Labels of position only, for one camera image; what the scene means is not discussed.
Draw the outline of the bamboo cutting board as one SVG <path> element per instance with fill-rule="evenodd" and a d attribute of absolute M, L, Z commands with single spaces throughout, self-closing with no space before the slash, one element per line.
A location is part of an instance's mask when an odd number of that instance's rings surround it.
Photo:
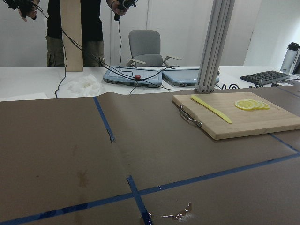
<path fill-rule="evenodd" d="M 176 105 L 181 105 L 194 120 L 202 122 L 202 129 L 215 140 L 295 130 L 300 127 L 299 116 L 252 92 L 199 94 L 198 97 L 228 116 L 232 123 L 227 123 L 192 100 L 189 94 L 174 95 L 172 100 Z M 270 108 L 242 110 L 234 105 L 235 101 L 246 98 L 263 101 Z"/>

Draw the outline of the grey office chair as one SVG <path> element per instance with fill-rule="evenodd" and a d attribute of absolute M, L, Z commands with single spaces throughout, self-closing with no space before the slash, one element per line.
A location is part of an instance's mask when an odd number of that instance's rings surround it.
<path fill-rule="evenodd" d="M 167 60 L 172 58 L 181 60 L 179 57 L 161 55 L 161 39 L 157 31 L 133 30 L 128 35 L 131 58 L 126 64 L 127 67 L 169 67 Z"/>

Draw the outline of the crumpled white plastic sheet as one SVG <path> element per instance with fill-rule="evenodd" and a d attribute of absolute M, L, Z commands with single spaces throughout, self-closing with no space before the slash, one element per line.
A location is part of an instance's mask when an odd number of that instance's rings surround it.
<path fill-rule="evenodd" d="M 67 89 L 71 93 L 83 97 L 97 96 L 105 90 L 103 85 L 92 74 L 73 79 L 68 83 Z"/>

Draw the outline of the left blue teach pendant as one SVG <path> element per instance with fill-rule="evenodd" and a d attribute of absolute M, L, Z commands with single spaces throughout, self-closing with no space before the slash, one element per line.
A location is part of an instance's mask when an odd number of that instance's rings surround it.
<path fill-rule="evenodd" d="M 110 84 L 156 88 L 162 85 L 162 72 L 145 68 L 111 67 L 104 74 L 103 80 Z"/>

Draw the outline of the light wooden plank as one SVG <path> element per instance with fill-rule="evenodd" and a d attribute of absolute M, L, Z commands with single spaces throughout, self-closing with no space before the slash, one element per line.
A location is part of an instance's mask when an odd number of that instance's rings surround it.
<path fill-rule="evenodd" d="M 81 3 L 79 0 L 60 0 L 61 27 L 66 70 L 83 71 Z"/>

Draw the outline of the black keyboard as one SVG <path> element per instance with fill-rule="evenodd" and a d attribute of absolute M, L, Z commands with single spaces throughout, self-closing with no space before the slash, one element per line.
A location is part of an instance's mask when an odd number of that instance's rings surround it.
<path fill-rule="evenodd" d="M 289 78 L 289 75 L 274 70 L 241 76 L 240 79 L 257 85 L 266 85 Z"/>

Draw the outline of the standing person black shirt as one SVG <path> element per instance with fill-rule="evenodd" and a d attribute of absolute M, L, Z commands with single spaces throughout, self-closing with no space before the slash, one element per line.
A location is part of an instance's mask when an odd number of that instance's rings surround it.
<path fill-rule="evenodd" d="M 99 0 L 82 0 L 81 25 L 84 67 L 100 67 L 105 62 L 105 49 L 100 20 Z M 47 66 L 64 67 L 60 2 L 48 1 L 47 19 Z"/>

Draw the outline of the right blue teach pendant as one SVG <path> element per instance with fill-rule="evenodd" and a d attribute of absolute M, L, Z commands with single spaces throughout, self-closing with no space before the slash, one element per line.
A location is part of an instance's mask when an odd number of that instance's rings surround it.
<path fill-rule="evenodd" d="M 198 74 L 199 69 L 196 68 L 167 69 L 162 72 L 162 78 L 173 86 L 186 87 L 196 85 Z"/>

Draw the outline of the blue teach pendant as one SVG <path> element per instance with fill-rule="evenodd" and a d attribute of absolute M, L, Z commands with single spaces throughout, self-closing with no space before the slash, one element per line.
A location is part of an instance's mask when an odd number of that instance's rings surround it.
<path fill-rule="evenodd" d="M 173 86 L 186 87 L 196 85 L 198 74 L 199 69 L 196 68 L 167 69 L 162 72 L 162 78 Z"/>
<path fill-rule="evenodd" d="M 156 88 L 162 85 L 162 72 L 145 68 L 111 67 L 104 74 L 103 80 L 110 84 Z"/>

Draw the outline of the yellow plastic knife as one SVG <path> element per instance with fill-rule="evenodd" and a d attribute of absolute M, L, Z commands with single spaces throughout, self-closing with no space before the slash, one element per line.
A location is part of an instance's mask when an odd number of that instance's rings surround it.
<path fill-rule="evenodd" d="M 206 102 L 204 102 L 202 99 L 200 99 L 198 96 L 196 95 L 191 95 L 191 99 L 196 101 L 197 103 L 203 105 L 204 107 L 206 107 L 207 109 L 209 109 L 210 111 L 212 111 L 213 113 L 215 113 L 217 116 L 219 116 L 220 118 L 222 118 L 224 121 L 226 121 L 229 124 L 232 124 L 231 119 L 225 115 L 223 112 L 213 108 L 212 106 L 210 106 L 209 104 L 207 104 Z"/>

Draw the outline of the aluminium frame post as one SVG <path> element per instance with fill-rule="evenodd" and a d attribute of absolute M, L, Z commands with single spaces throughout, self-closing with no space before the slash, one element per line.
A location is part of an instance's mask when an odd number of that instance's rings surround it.
<path fill-rule="evenodd" d="M 235 1 L 213 1 L 195 91 L 212 93 L 218 74 Z"/>

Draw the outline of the lemon slice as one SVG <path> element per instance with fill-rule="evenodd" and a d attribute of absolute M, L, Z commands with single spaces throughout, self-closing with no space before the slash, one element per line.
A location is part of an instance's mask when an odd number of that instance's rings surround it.
<path fill-rule="evenodd" d="M 241 110 L 252 110 L 255 108 L 255 104 L 252 101 L 242 99 L 235 101 L 235 106 Z"/>
<path fill-rule="evenodd" d="M 265 108 L 264 102 L 262 102 L 262 101 L 256 101 L 255 108 L 256 109 L 264 109 Z"/>
<path fill-rule="evenodd" d="M 250 101 L 251 103 L 253 103 L 254 107 L 253 109 L 260 109 L 261 104 L 259 101 L 253 100 L 253 99 L 248 99 L 248 101 Z"/>
<path fill-rule="evenodd" d="M 260 101 L 260 108 L 259 109 L 270 109 L 270 105 L 263 102 L 263 101 Z"/>

